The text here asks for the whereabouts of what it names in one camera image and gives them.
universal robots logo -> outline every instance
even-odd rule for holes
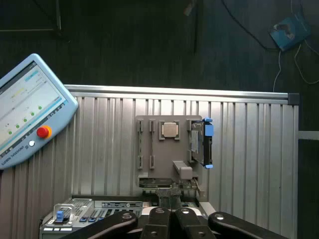
[[[15,157],[21,150],[24,149],[24,146],[21,146],[16,152],[11,155],[11,158]]]

ribbed metal surface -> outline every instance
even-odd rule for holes
[[[71,194],[140,194],[137,115],[212,117],[214,169],[203,170],[199,181],[208,185],[210,203],[297,238],[298,106],[287,105],[287,94],[272,100],[271,93],[253,93],[245,103],[245,95],[223,92],[219,101],[209,93],[206,101],[192,101],[202,95],[147,92],[146,99],[142,88],[130,98],[130,92],[72,87],[79,110],[70,125],[32,159],[2,174],[1,238],[36,238],[39,218]]]

electronic component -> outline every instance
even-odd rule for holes
[[[73,117],[78,103],[37,54],[0,79],[0,169],[32,156]]]
[[[56,234],[55,238],[61,238],[121,211],[140,217],[144,207],[158,206],[158,201],[136,201],[135,197],[125,197],[128,201],[124,201],[124,198],[123,201],[112,201],[109,198],[112,197],[99,196],[99,200],[73,198],[64,204],[56,204],[53,216],[50,213],[43,219],[39,238],[50,239],[52,233]]]
[[[211,146],[214,136],[212,119],[204,118],[191,124],[190,147],[193,160],[201,163],[205,168],[212,168]]]

